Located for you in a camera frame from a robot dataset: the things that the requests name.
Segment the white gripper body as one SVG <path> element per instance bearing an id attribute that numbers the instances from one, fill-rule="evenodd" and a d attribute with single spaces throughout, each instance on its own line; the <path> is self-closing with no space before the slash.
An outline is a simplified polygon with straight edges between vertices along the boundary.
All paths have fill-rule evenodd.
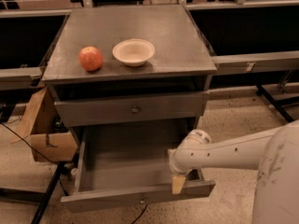
<path id="1" fill-rule="evenodd" d="M 168 150 L 169 168 L 174 175 L 187 175 L 201 168 L 209 156 L 212 139 L 203 130 L 192 130 L 175 149 Z"/>

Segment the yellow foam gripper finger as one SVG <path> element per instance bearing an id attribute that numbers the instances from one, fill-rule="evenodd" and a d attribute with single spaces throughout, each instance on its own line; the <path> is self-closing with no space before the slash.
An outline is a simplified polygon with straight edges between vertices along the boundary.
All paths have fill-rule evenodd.
<path id="1" fill-rule="evenodd" d="M 184 175 L 172 175 L 172 193 L 174 195 L 180 194 L 186 177 Z"/>

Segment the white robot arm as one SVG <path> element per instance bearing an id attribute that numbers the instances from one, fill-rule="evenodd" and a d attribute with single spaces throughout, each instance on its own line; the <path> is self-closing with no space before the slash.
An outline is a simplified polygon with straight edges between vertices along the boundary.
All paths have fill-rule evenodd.
<path id="1" fill-rule="evenodd" d="M 214 143 L 199 129 L 168 151 L 172 192 L 195 169 L 256 169 L 252 224 L 299 224 L 299 121 Z"/>

